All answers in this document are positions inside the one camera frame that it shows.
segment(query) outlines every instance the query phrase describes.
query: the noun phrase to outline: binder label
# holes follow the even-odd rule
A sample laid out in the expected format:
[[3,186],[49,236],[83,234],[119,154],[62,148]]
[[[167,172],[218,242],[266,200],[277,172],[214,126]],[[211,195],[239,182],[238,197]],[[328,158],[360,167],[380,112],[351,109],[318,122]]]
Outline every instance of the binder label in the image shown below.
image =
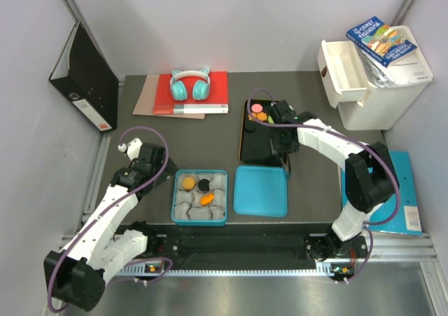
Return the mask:
[[92,121],[94,125],[97,126],[97,128],[101,131],[109,130],[111,129],[111,125],[107,123],[104,118],[99,115],[99,113],[95,110],[95,108],[92,107],[92,105],[86,100],[78,100],[73,101],[73,104],[78,108],[87,118]]

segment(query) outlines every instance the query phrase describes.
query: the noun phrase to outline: colorful book cover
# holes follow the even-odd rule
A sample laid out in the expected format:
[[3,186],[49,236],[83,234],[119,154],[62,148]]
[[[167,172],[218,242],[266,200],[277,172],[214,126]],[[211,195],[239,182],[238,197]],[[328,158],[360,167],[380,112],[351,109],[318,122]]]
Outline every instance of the colorful book cover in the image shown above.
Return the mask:
[[171,74],[161,74],[157,85],[154,110],[155,115],[164,114],[224,114],[229,112],[228,78],[226,71],[210,72],[210,95],[206,100],[194,100],[193,86],[199,79],[194,76],[182,78],[188,92],[185,101],[175,101],[171,95],[169,81]]
[[[390,151],[389,153],[400,183],[401,206],[398,214],[390,222],[380,226],[370,226],[370,229],[386,233],[421,235],[419,210],[409,154],[406,151]],[[345,195],[344,172],[342,172],[341,179],[342,206],[345,206],[347,196]],[[370,221],[381,221],[389,217],[395,209],[396,200],[396,195],[393,195],[370,217]]]
[[350,29],[346,37],[385,67],[417,48],[375,16]]

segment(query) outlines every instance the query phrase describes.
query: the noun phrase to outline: black round object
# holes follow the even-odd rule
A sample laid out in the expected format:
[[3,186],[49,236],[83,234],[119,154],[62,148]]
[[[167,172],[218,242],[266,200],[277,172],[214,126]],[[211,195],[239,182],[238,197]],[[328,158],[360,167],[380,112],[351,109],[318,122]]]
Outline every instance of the black round object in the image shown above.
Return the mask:
[[244,122],[244,130],[247,132],[255,132],[256,122],[255,121],[245,121]]
[[197,183],[197,187],[198,187],[199,191],[207,192],[208,190],[210,190],[210,181],[208,179],[201,179]]

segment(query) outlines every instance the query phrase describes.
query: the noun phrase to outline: pink round object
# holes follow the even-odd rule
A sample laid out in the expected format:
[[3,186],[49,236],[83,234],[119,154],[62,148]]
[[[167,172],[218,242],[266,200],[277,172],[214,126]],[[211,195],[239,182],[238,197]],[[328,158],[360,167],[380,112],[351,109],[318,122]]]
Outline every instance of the pink round object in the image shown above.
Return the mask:
[[254,113],[261,113],[263,111],[263,106],[261,104],[253,104],[251,109]]

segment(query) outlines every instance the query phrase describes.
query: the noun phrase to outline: red notebook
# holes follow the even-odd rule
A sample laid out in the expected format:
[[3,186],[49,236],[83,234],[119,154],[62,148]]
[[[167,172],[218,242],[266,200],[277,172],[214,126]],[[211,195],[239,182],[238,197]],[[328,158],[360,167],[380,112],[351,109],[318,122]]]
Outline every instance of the red notebook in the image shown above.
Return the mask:
[[227,72],[210,72],[210,95],[206,100],[193,99],[193,86],[199,79],[195,76],[182,78],[187,88],[188,99],[175,101],[169,89],[171,74],[161,74],[157,85],[153,113],[162,114],[222,114],[229,112],[229,90]]

